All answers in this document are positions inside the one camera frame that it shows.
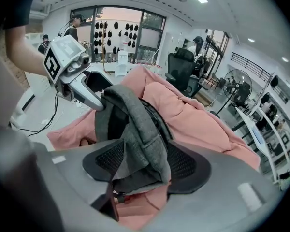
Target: pink garment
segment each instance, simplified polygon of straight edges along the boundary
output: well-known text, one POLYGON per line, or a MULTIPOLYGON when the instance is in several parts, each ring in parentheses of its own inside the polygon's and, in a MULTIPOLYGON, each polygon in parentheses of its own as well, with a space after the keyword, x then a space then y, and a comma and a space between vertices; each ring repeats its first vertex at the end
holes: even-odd
MULTIPOLYGON (((176 140, 237 157, 258 169, 259 156, 242 139, 196 99, 183 96, 161 77, 139 66, 121 84, 159 111, 176 140)), ((56 150, 86 145, 88 141, 94 143, 94 116, 95 111, 90 111, 47 137, 56 150)), ((117 204, 119 223, 134 230, 142 228, 166 204, 166 190, 167 186, 159 187, 117 204)))

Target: gray garment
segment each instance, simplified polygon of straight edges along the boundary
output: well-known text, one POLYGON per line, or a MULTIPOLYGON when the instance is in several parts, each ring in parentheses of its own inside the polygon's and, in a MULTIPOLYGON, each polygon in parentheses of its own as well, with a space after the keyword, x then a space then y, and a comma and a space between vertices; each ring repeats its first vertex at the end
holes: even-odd
POLYGON ((129 116, 121 138, 125 140, 124 159, 114 177, 115 190, 131 192, 151 184, 167 184, 171 171, 163 140, 149 114, 133 91, 122 85, 108 87, 101 96, 105 107, 96 112, 97 141, 108 140, 114 106, 129 116))

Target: electric fan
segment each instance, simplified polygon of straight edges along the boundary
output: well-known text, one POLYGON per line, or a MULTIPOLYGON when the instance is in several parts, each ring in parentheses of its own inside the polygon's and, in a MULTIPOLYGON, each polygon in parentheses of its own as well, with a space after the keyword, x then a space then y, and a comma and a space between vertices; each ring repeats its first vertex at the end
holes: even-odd
POLYGON ((248 74, 242 70, 235 69, 228 72, 223 82, 225 84, 222 89, 228 99, 217 113, 211 112, 215 115, 218 115, 230 100, 237 105, 244 106, 252 91, 252 81, 248 74))

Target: railing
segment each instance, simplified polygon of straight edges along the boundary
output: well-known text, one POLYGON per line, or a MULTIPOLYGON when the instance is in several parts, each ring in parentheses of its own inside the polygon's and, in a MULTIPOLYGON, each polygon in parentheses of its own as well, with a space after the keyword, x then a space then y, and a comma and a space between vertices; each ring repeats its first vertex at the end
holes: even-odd
MULTIPOLYGON (((244 66, 244 68, 250 70, 252 73, 257 75, 261 80, 265 81, 266 83, 271 77, 271 75, 267 71, 265 71, 263 68, 261 68, 259 65, 255 64, 254 62, 251 62, 247 58, 241 55, 238 55, 234 52, 232 54, 231 61, 234 61, 238 63, 239 65, 244 66)), ((283 100, 284 103, 288 102, 289 99, 287 95, 285 94, 284 91, 281 90, 280 87, 276 86, 274 88, 274 91, 283 100)))
POLYGON ((258 76, 261 80, 265 82, 267 82, 271 76, 267 71, 262 69, 259 65, 255 64, 254 62, 251 62, 247 58, 241 55, 238 55, 234 52, 232 54, 231 61, 234 61, 244 66, 244 68, 247 68, 248 70, 250 70, 252 73, 254 73, 256 76, 258 76))

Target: ceiling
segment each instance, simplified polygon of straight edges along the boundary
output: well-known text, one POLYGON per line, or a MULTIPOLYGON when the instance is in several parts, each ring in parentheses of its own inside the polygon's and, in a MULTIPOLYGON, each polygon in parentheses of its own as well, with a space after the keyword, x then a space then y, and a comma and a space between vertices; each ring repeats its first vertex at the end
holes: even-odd
MULTIPOLYGON (((91 0, 34 0, 32 9, 41 10, 51 4, 51 11, 81 1, 91 0)), ((195 28, 226 31, 237 35, 240 42, 262 51, 279 62, 290 75, 290 28, 271 0, 131 0, 172 13, 195 28), (281 57, 289 59, 288 63, 281 57)))

